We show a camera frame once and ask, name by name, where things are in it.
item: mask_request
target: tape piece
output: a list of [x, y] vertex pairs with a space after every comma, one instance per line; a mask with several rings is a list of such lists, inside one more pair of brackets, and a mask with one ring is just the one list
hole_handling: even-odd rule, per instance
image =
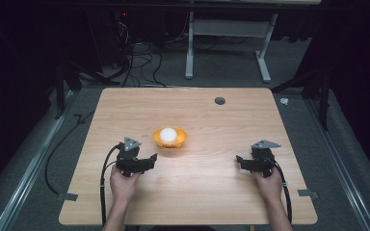
[[60, 193], [57, 199], [60, 201], [65, 201], [65, 200], [76, 201], [78, 196], [79, 196], [78, 194], [73, 194], [73, 193], [66, 193], [66, 194]]
[[313, 192], [311, 190], [298, 190], [299, 196], [309, 196], [311, 199], [319, 198], [317, 192]]

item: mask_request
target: white ball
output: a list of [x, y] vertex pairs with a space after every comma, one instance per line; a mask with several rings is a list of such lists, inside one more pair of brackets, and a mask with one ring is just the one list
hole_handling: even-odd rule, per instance
[[164, 128], [160, 132], [160, 139], [162, 142], [174, 142], [176, 140], [176, 131], [173, 128]]

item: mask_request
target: yellow bowl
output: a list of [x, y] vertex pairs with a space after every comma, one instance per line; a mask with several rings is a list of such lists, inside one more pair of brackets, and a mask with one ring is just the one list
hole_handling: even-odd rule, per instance
[[152, 137], [157, 142], [158, 146], [160, 147], [180, 147], [187, 139], [188, 135], [186, 132], [178, 127], [173, 127], [172, 129], [175, 130], [177, 137], [174, 142], [163, 142], [160, 138], [161, 130], [163, 130], [165, 127], [158, 128]]

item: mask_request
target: gray floor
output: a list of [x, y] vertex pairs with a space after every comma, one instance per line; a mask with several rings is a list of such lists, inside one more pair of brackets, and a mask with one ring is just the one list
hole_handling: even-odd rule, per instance
[[[272, 88], [291, 79], [301, 61], [309, 41], [289, 43], [287, 40], [272, 41], [266, 54], [266, 63], [272, 77], [271, 84], [264, 84], [260, 79], [257, 63], [254, 61], [253, 50], [259, 47], [257, 40], [245, 42], [238, 39], [221, 38], [221, 42], [211, 47], [210, 40], [198, 42], [195, 52], [194, 79], [186, 80], [185, 59], [186, 47], [178, 47], [176, 43], [168, 45], [163, 50], [146, 50], [146, 46], [138, 46], [137, 51], [146, 53], [159, 52], [163, 57], [161, 68], [156, 73], [159, 82], [176, 87], [224, 87], [224, 88]], [[151, 64], [143, 68], [134, 68], [127, 78], [127, 87], [158, 86], [148, 80], [158, 66], [157, 55], [152, 57]], [[145, 59], [136, 56], [134, 67], [140, 66]], [[102, 89], [101, 85], [84, 83], [79, 92], [75, 92], [64, 121], [54, 140], [48, 148], [46, 156], [53, 150], [77, 121], [75, 114], [86, 116], [95, 109]], [[327, 138], [333, 141], [332, 152], [339, 153], [339, 160], [345, 164], [344, 173], [351, 176], [358, 195], [362, 198], [366, 212], [370, 215], [370, 163], [362, 152], [357, 139], [339, 105], [333, 97], [330, 98], [329, 131], [319, 129], [318, 121], [312, 113], [312, 105], [317, 100], [306, 101], [300, 96], [300, 89], [289, 89], [274, 95], [281, 117], [286, 127], [289, 139], [293, 145], [297, 160], [300, 164], [304, 180], [309, 189], [317, 192], [318, 198], [313, 199], [318, 215], [318, 221], [312, 225], [295, 225], [295, 230], [368, 230], [361, 221], [367, 214], [357, 216], [357, 205], [352, 203], [351, 191], [346, 191], [345, 182], [340, 176], [343, 168], [337, 169], [336, 160], [331, 156], [331, 146]], [[281, 97], [289, 99], [288, 105], [279, 102]], [[0, 177], [0, 216], [10, 201], [13, 192], [34, 157], [39, 154], [41, 147], [48, 142], [47, 134], [55, 125], [53, 119], [56, 113], [52, 107], [40, 121], [34, 131], [16, 152], [11, 162]], [[62, 193], [67, 191], [72, 173], [76, 166], [80, 150], [90, 127], [91, 118], [85, 124], [79, 125], [61, 143], [53, 154], [49, 165], [49, 180]], [[62, 202], [48, 190], [44, 182], [43, 170], [30, 192], [21, 201], [21, 209], [14, 214], [10, 223], [12, 230], [101, 230], [100, 226], [63, 226], [58, 222]], [[259, 225], [256, 230], [270, 230], [268, 225]], [[222, 226], [218, 230], [247, 230], [247, 226]]]

